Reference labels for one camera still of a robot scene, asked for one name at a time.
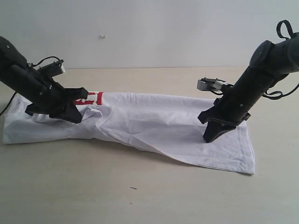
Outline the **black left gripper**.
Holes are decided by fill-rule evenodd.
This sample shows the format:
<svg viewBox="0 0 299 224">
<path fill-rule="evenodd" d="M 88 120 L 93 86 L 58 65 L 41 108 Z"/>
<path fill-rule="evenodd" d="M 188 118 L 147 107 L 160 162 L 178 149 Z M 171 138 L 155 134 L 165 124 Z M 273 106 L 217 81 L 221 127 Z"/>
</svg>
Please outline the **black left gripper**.
<svg viewBox="0 0 299 224">
<path fill-rule="evenodd" d="M 89 92 L 81 88 L 64 88 L 57 82 L 32 82 L 25 90 L 25 98 L 31 104 L 25 113 L 49 115 L 52 119 L 61 119 L 71 123 L 80 123 L 82 115 L 75 105 L 76 100 L 87 99 Z"/>
</svg>

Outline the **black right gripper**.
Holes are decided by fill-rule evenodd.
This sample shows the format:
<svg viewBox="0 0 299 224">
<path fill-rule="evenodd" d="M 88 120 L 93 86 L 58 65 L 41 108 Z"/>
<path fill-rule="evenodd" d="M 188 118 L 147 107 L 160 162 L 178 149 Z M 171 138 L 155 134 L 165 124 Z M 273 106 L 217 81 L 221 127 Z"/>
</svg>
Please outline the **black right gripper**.
<svg viewBox="0 0 299 224">
<path fill-rule="evenodd" d="M 202 111 L 198 116 L 202 124 L 207 122 L 204 140 L 213 142 L 222 135 L 235 130 L 235 126 L 250 117 L 248 113 L 250 109 L 249 101 L 242 101 L 234 94 L 227 93 L 217 98 L 211 108 Z"/>
</svg>

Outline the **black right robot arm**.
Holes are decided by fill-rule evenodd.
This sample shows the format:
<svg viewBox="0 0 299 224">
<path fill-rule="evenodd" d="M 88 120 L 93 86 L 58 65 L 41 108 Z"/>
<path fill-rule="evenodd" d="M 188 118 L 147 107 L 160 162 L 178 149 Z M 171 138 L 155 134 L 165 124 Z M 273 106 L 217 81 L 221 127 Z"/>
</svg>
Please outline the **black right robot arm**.
<svg viewBox="0 0 299 224">
<path fill-rule="evenodd" d="M 200 91 L 210 91 L 219 97 L 213 107 L 199 114 L 207 124 L 203 138 L 210 143 L 236 129 L 250 117 L 249 110 L 266 91 L 290 73 L 299 71 L 299 37 L 273 44 L 264 41 L 255 50 L 249 66 L 235 84 L 220 79 L 198 80 Z"/>
</svg>

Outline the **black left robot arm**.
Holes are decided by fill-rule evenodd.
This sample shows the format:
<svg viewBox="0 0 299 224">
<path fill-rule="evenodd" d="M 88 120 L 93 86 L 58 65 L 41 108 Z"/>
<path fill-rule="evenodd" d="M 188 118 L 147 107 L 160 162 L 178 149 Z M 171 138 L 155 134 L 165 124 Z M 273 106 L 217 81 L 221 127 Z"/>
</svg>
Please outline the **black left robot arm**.
<svg viewBox="0 0 299 224">
<path fill-rule="evenodd" d="M 64 88 L 53 77 L 64 73 L 63 60 L 41 66 L 42 61 L 32 64 L 4 37 L 0 39 L 0 80 L 16 93 L 31 102 L 25 113 L 45 114 L 53 119 L 62 119 L 75 124 L 82 115 L 75 101 L 87 99 L 88 91 L 81 88 Z"/>
</svg>

